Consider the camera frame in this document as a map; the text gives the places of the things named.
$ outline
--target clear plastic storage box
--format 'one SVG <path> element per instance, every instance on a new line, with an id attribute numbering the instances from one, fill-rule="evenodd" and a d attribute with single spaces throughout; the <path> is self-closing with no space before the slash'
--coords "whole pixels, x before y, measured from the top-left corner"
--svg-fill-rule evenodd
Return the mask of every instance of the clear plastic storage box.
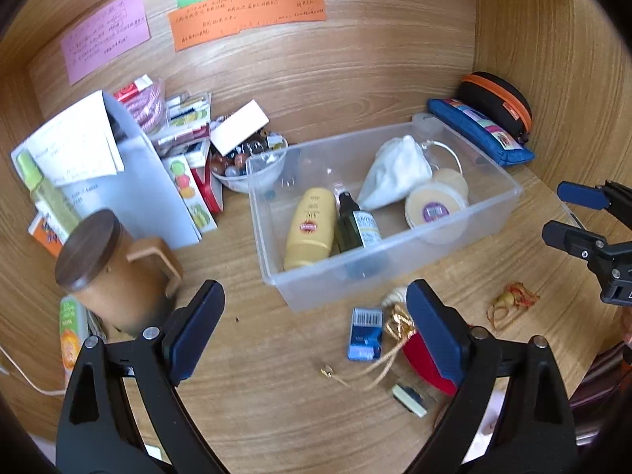
<path id="1" fill-rule="evenodd" d="M 383 240 L 370 248 L 335 254 L 314 265 L 283 270 L 290 221 L 303 193 L 311 187 L 334 191 L 343 186 L 354 198 L 377 150 L 393 137 L 412 135 L 419 143 L 433 139 L 459 157 L 469 186 L 470 206 L 410 229 L 404 202 L 372 212 Z M 425 151 L 433 166 L 457 169 L 443 148 Z M 265 156 L 249 158 L 248 172 L 265 167 Z M 249 177 L 250 207 L 261 276 L 275 286 L 293 310 L 318 307 L 369 291 L 413 272 L 467 245 L 499 232 L 517 204 L 520 185 L 491 159 L 430 114 L 408 123 L 348 133 L 289 147 L 283 171 L 270 187 Z"/>

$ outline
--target pink rope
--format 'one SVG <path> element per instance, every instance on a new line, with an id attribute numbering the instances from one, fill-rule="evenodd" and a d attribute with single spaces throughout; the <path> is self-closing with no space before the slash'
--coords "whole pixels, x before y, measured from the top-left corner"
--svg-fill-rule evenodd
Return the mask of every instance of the pink rope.
<path id="1" fill-rule="evenodd" d="M 125 103 L 125 107 L 130 111 L 134 121 L 138 123 L 143 132 L 152 131 L 162 121 L 165 112 L 160 84 L 151 84 Z"/>

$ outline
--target wooden lid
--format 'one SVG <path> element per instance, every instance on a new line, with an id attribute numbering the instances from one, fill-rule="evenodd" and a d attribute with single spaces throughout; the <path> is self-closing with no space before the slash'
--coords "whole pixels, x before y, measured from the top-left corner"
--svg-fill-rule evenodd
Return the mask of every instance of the wooden lid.
<path id="1" fill-rule="evenodd" d="M 121 222 L 109 209 L 81 221 L 59 253 L 55 264 L 57 285 L 74 293 L 92 283 L 115 252 L 121 231 Z"/>

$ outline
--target blue pouch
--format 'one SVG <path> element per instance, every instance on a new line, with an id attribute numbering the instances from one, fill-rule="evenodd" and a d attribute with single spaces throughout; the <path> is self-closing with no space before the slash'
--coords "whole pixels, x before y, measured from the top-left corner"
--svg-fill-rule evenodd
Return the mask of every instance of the blue pouch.
<path id="1" fill-rule="evenodd" d="M 478 146 L 499 166 L 518 166 L 535 158 L 533 151 L 518 144 L 495 122 L 459 100 L 428 100 L 428 110 Z"/>

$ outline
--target metal screw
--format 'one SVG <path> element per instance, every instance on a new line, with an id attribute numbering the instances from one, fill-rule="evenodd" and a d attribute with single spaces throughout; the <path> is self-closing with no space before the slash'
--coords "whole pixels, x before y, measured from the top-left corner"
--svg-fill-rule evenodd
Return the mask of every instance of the metal screw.
<path id="1" fill-rule="evenodd" d="M 470 330 L 470 335 L 476 340 L 484 340 L 489 337 L 489 331 L 482 326 L 476 326 Z"/>
<path id="2" fill-rule="evenodd" d="M 153 340 L 158 335 L 160 335 L 160 328 L 156 326 L 150 326 L 149 328 L 145 328 L 143 330 L 143 338 L 147 340 Z"/>
<path id="3" fill-rule="evenodd" d="M 99 337 L 95 335 L 90 335 L 86 340 L 84 340 L 83 345 L 90 350 L 94 346 L 96 346 L 98 343 L 99 343 Z"/>
<path id="4" fill-rule="evenodd" d="M 330 366 L 326 365 L 325 367 L 323 367 L 322 369 L 320 369 L 320 373 L 323 376 L 327 376 L 328 378 L 331 378 L 334 375 L 334 370 L 331 369 Z"/>
<path id="5" fill-rule="evenodd" d="M 547 340 L 542 335 L 536 335 L 535 337 L 533 337 L 533 343 L 542 350 L 549 345 Z"/>

